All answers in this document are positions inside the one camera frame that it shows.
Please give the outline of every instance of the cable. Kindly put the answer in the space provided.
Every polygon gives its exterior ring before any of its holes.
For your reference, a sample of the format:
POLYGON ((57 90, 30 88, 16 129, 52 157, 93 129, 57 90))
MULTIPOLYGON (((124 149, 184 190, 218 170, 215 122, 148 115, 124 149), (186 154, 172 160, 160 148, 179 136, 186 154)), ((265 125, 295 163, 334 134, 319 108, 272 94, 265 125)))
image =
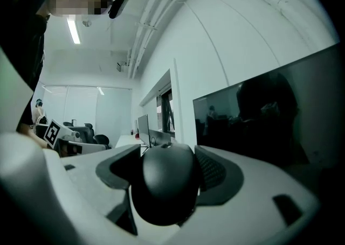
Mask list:
POLYGON ((155 139, 155 145, 154 146, 156 146, 157 145, 156 138, 154 136, 151 137, 151 144, 152 144, 152 139, 155 139))

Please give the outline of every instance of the black chair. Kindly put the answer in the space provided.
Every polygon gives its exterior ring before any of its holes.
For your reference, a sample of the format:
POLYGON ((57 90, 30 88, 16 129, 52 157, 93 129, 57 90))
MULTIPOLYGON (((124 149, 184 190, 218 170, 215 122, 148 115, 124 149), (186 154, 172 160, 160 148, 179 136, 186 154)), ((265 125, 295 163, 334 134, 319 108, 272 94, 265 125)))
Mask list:
POLYGON ((105 135, 96 135, 93 137, 94 141, 96 141, 96 144, 103 144, 106 146, 106 149, 111 149, 109 146, 109 138, 105 135))
POLYGON ((95 144, 96 142, 93 139, 93 129, 91 131, 91 129, 89 127, 68 127, 69 129, 73 130, 73 131, 77 131, 80 134, 80 138, 82 140, 83 143, 86 144, 95 144))
POLYGON ((93 126, 90 123, 85 123, 85 127, 89 127, 91 131, 92 137, 95 136, 95 131, 93 130, 93 126))
POLYGON ((72 127, 73 126, 73 124, 71 122, 64 122, 63 125, 66 127, 72 127))

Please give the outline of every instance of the dark clothing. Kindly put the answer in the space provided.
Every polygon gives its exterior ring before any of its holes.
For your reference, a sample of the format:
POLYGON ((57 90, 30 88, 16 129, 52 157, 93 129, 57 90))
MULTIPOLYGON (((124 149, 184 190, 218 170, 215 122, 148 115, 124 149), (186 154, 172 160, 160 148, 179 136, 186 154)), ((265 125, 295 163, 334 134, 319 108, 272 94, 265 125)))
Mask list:
MULTIPOLYGON (((0 34, 1 47, 26 84, 35 91, 43 67, 44 33, 47 19, 36 15, 45 0, 5 0, 11 7, 14 24, 5 24, 0 34)), ((32 125, 31 105, 26 106, 21 123, 32 125)))

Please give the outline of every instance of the white wall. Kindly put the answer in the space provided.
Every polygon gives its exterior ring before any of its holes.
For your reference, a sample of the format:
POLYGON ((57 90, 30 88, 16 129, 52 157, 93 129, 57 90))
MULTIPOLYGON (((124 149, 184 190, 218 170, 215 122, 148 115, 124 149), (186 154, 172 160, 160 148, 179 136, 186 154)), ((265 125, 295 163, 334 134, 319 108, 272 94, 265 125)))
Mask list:
POLYGON ((126 52, 97 50, 58 50, 47 53, 40 81, 48 86, 94 86, 132 90, 132 129, 134 121, 143 115, 139 106, 141 88, 138 80, 116 69, 119 61, 127 59, 126 52))
POLYGON ((132 130, 132 90, 87 86, 45 86, 43 108, 49 121, 76 120, 76 126, 93 125, 95 135, 106 135, 116 146, 120 135, 132 130))
POLYGON ((150 57, 140 85, 143 99, 170 69, 174 106, 179 106, 175 110, 176 139, 193 148, 194 99, 313 52, 299 31, 263 0, 187 3, 193 11, 182 5, 150 57))

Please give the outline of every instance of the computer monitor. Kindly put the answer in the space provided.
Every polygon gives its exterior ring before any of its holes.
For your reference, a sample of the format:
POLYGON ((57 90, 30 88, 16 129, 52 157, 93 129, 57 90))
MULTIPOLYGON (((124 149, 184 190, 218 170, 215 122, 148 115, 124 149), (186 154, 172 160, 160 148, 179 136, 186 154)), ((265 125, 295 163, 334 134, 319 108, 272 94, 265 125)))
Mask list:
POLYGON ((149 148, 151 147, 148 115, 138 118, 139 137, 149 148))
POLYGON ((150 129, 150 141, 152 146, 167 144, 171 142, 171 135, 150 129))
POLYGON ((339 45, 194 100, 198 145, 285 167, 336 165, 345 135, 339 45))

